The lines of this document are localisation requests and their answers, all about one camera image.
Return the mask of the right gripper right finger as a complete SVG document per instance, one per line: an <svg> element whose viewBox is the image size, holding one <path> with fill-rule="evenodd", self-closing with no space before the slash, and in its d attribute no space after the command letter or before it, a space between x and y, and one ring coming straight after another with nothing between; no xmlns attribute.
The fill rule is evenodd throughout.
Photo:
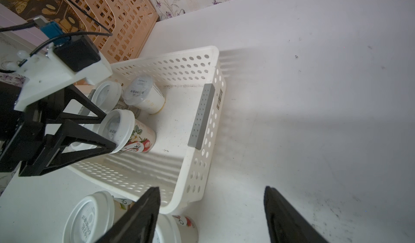
<svg viewBox="0 0 415 243"><path fill-rule="evenodd" d="M327 243L273 187L264 191L264 210L272 243Z"/></svg>

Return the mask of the white plastic basket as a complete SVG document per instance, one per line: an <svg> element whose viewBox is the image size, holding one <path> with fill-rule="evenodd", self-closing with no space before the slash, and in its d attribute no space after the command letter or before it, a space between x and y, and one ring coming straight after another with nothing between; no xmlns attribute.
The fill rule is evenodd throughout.
<svg viewBox="0 0 415 243"><path fill-rule="evenodd" d="M111 81L154 78L163 109L142 114L156 142L148 153L115 153L69 166L86 180L131 200L151 187L161 192L160 213L172 214L201 200L208 181L227 83L219 49L206 46L114 63Z"/></svg>

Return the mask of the yellow black patterned book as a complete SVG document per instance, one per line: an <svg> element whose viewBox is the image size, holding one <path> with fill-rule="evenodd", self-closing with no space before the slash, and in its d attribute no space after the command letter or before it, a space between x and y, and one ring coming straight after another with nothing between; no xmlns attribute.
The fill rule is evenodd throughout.
<svg viewBox="0 0 415 243"><path fill-rule="evenodd" d="M85 30L85 25L65 0L1 0L1 4L28 20L43 16L55 21L64 32Z"/></svg>

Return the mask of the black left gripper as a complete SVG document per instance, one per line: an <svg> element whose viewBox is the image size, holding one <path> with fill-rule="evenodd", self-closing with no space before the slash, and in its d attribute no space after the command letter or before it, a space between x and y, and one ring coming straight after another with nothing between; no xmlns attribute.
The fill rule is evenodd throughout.
<svg viewBox="0 0 415 243"><path fill-rule="evenodd" d="M20 177L42 176L116 148L113 141L79 125L99 124L107 114L74 85L16 111L20 91L1 83L2 173L21 163ZM63 123L54 135L44 135L43 106L46 123Z"/></svg>

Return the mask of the yogurt cup row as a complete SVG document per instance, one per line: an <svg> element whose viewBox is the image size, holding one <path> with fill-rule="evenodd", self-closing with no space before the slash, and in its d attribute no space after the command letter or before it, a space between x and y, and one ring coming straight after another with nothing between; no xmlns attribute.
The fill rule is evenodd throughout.
<svg viewBox="0 0 415 243"><path fill-rule="evenodd" d="M197 243L198 229L188 216L159 214L152 243Z"/></svg>
<svg viewBox="0 0 415 243"><path fill-rule="evenodd" d="M114 109L100 123L97 134L116 144L110 153L147 153L156 142L153 129L138 121L130 110Z"/></svg>
<svg viewBox="0 0 415 243"><path fill-rule="evenodd" d="M165 104L165 97L154 78L147 74L138 75L125 88L122 98L126 105L139 108L148 114L160 112Z"/></svg>
<svg viewBox="0 0 415 243"><path fill-rule="evenodd" d="M122 86L120 83L106 81L95 88L91 101L104 113L109 113L113 109L122 106L120 98Z"/></svg>
<svg viewBox="0 0 415 243"><path fill-rule="evenodd" d="M84 197L71 212L64 228L64 243L94 243L127 213L134 202L107 191Z"/></svg>

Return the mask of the peach plastic file organizer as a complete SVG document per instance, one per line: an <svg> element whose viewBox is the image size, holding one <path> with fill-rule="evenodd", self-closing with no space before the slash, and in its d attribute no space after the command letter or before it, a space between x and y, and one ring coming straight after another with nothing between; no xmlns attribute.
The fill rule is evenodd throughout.
<svg viewBox="0 0 415 243"><path fill-rule="evenodd" d="M110 63L135 59L158 15L149 0L66 0L86 31L106 33L90 38Z"/></svg>

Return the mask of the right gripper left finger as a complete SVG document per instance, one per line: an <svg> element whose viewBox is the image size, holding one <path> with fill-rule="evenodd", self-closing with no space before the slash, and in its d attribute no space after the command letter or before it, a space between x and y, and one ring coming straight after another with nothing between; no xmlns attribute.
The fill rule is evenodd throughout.
<svg viewBox="0 0 415 243"><path fill-rule="evenodd" d="M115 201L107 191L94 193L97 203L95 243L150 243L161 206L160 188L148 189L132 207L115 218Z"/></svg>

